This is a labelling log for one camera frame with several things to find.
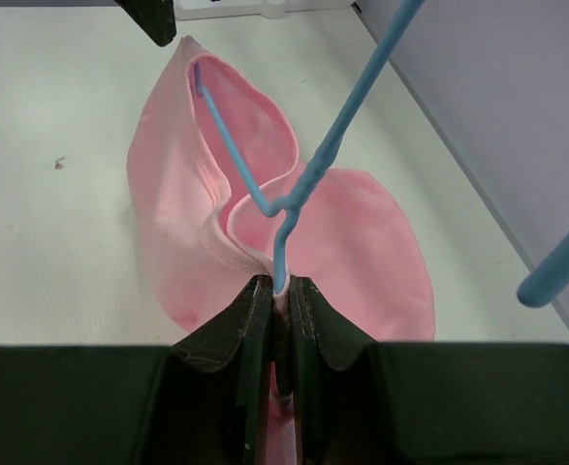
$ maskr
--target gray wall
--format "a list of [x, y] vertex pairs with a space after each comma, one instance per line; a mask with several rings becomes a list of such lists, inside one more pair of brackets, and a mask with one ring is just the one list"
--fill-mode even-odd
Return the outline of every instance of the gray wall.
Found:
[[[375, 36], [399, 3], [358, 1]], [[569, 230], [569, 0], [428, 0], [393, 62], [539, 263]], [[569, 289], [558, 308], [569, 324]]]

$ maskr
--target table surface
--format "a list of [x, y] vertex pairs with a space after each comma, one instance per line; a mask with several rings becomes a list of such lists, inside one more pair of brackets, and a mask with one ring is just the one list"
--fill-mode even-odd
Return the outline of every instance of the table surface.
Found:
[[[268, 93], [306, 159], [375, 46], [350, 9], [188, 21], [178, 32]], [[0, 343], [184, 335], [141, 275], [125, 178], [142, 106], [173, 50], [117, 8], [0, 9]], [[569, 342], [552, 307], [518, 304], [525, 266], [391, 68], [336, 165], [372, 173], [407, 213], [438, 339]]]

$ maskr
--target pink cloth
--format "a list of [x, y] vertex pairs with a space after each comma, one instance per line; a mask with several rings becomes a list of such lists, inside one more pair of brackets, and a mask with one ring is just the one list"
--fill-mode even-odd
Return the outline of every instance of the pink cloth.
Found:
[[[305, 163], [281, 110], [191, 37], [178, 49], [144, 107], [127, 173], [142, 261], [164, 311], [192, 331], [224, 309], [250, 277], [271, 273], [282, 216], [265, 218], [195, 95], [191, 66], [268, 199], [290, 192]], [[328, 171], [288, 244], [290, 271], [309, 276], [330, 304], [379, 340], [431, 340], [432, 289], [402, 210], [369, 174]], [[294, 463], [290, 418], [269, 419], [267, 463]]]

